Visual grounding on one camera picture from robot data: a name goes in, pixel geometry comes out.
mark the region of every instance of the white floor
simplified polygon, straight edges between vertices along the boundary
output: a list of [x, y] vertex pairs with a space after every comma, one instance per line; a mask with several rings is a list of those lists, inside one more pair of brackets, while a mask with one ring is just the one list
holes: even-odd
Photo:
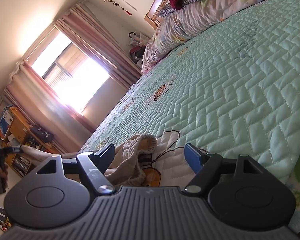
[[[21, 180], [21, 177], [13, 171], [11, 168], [8, 168], [8, 188], [6, 192], [8, 192], [14, 185], [16, 185]], [[0, 195], [0, 207], [3, 208], [3, 200], [6, 194]]]

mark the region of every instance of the floral blanket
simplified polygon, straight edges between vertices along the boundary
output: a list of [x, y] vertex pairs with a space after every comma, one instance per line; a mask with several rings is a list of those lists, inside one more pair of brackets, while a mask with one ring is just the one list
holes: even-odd
[[201, 0], [165, 17], [147, 44], [142, 73], [146, 73], [169, 51], [212, 25], [263, 0]]

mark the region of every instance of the beige garment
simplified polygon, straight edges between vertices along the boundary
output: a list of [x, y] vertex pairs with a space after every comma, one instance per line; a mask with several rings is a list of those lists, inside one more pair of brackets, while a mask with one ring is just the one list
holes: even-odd
[[105, 177], [116, 188], [141, 186], [146, 175], [140, 168], [138, 156], [153, 154], [156, 146], [157, 139], [153, 135], [134, 135], [116, 147], [114, 160], [106, 170]]

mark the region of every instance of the window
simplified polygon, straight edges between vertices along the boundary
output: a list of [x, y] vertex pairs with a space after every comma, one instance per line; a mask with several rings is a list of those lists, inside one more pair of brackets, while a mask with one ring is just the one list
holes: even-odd
[[32, 68], [65, 104], [79, 113], [109, 78], [109, 74], [98, 63], [60, 32], [33, 62]]

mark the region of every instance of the stack of books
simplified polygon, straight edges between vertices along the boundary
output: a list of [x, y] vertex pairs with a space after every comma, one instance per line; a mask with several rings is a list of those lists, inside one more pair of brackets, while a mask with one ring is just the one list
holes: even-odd
[[29, 168], [31, 166], [31, 161], [24, 157], [20, 157], [16, 155], [16, 157], [13, 160], [12, 167], [22, 176], [24, 177]]

